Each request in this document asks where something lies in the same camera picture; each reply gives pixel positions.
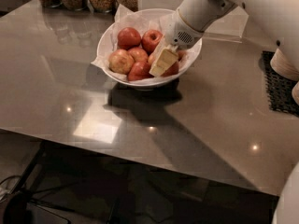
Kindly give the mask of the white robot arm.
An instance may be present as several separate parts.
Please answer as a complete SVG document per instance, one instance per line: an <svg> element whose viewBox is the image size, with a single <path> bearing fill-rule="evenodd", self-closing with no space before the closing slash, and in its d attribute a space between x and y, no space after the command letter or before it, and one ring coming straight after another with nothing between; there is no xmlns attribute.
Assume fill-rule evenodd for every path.
<svg viewBox="0 0 299 224"><path fill-rule="evenodd" d="M235 7L242 7L299 68L299 0L183 0L166 21L149 72L161 76L178 58L177 49L193 47L214 21Z"/></svg>

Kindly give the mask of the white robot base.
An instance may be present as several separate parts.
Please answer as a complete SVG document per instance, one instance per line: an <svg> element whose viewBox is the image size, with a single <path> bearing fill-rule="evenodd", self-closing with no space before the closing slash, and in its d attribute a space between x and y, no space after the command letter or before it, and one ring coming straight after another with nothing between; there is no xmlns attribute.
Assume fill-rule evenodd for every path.
<svg viewBox="0 0 299 224"><path fill-rule="evenodd" d="M299 224L299 162L281 192L271 224Z"/></svg>

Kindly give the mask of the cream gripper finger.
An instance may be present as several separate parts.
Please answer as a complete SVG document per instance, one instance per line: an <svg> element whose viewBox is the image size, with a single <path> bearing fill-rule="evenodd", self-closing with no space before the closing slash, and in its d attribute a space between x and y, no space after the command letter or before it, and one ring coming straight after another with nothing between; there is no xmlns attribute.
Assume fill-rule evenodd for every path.
<svg viewBox="0 0 299 224"><path fill-rule="evenodd" d="M157 47L155 48L155 50L152 52L153 54L153 61L155 62L158 57L160 52L162 51L162 49L165 47L165 39L164 37L160 40L159 44L157 45Z"/></svg>
<svg viewBox="0 0 299 224"><path fill-rule="evenodd" d="M177 60L177 46L165 45L158 59L152 63L149 73L154 77L160 77Z"/></svg>

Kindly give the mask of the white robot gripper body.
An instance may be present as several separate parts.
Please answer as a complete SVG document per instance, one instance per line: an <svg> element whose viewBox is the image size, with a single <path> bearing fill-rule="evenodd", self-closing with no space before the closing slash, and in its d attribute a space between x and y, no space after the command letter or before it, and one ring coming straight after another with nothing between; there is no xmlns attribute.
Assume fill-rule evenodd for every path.
<svg viewBox="0 0 299 224"><path fill-rule="evenodd" d="M181 18L177 10L168 16L164 33L167 44L181 49L190 49L202 36L202 33L195 31Z"/></svg>

